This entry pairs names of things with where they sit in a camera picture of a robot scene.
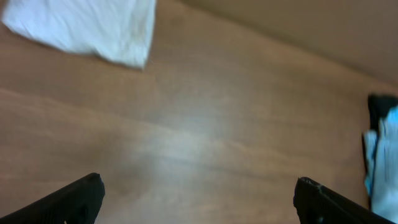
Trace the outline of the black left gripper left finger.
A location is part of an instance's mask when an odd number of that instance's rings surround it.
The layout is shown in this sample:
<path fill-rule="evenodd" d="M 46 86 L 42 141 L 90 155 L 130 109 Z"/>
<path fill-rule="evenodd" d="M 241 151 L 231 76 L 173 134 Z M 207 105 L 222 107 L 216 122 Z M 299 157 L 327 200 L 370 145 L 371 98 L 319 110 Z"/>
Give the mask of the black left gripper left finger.
<path fill-rule="evenodd" d="M 104 196 L 100 175 L 91 173 L 2 217 L 1 224 L 94 224 Z"/>

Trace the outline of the black garment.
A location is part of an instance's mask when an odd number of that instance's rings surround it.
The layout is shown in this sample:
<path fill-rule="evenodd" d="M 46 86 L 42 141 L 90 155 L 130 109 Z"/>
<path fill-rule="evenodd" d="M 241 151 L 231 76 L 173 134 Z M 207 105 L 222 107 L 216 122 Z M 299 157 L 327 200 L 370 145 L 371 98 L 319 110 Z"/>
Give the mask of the black garment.
<path fill-rule="evenodd" d="M 370 128 L 378 132 L 379 120 L 386 118 L 390 109 L 395 106 L 397 106 L 396 96 L 370 94 L 368 96 Z"/>

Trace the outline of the beige khaki shorts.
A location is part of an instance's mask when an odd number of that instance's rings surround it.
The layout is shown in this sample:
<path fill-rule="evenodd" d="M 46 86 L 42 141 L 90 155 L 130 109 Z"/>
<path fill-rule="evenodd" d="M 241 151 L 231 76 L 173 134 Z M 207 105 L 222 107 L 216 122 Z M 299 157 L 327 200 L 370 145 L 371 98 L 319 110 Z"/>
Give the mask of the beige khaki shorts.
<path fill-rule="evenodd" d="M 10 0 L 2 22 L 12 32 L 71 54 L 144 68 L 156 0 Z"/>

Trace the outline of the light blue denim jeans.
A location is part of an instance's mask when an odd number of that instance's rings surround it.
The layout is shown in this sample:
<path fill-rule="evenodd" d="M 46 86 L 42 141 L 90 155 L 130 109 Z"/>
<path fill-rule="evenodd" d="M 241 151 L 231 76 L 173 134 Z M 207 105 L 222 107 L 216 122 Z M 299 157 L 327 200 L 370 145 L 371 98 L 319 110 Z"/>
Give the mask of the light blue denim jeans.
<path fill-rule="evenodd" d="M 363 139 L 371 211 L 397 223 L 397 108 L 379 120 L 379 131 L 369 130 Z"/>

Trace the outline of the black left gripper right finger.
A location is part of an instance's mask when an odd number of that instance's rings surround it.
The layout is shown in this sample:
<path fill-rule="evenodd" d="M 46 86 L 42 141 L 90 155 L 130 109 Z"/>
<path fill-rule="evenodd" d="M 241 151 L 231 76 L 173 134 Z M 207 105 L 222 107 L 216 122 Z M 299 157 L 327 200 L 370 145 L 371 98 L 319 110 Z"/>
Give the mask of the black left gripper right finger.
<path fill-rule="evenodd" d="M 308 177 L 297 180 L 294 207 L 301 224 L 393 224 Z"/>

